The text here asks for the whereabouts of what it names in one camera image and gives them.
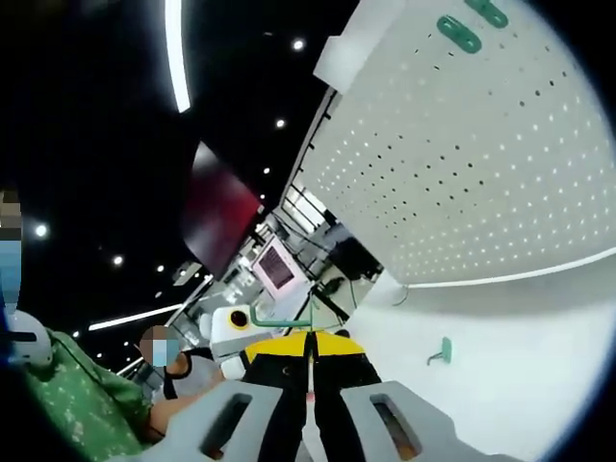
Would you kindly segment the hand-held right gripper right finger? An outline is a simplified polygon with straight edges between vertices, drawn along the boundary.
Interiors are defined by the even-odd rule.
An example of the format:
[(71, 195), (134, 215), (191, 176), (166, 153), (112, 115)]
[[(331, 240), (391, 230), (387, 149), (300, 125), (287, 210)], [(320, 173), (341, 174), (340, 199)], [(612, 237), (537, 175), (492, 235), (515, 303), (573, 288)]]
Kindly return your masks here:
[(463, 442), (452, 418), (397, 381), (382, 380), (350, 338), (314, 343), (315, 420), (329, 461), (512, 461)]

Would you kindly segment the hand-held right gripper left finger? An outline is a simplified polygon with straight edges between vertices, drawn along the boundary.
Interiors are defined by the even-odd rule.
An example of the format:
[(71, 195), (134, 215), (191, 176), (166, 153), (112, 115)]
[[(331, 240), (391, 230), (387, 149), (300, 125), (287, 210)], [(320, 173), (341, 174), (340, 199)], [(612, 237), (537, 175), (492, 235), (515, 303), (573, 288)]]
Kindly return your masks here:
[(169, 418), (165, 436), (126, 461), (295, 461), (306, 423), (305, 336), (252, 345), (227, 379)]

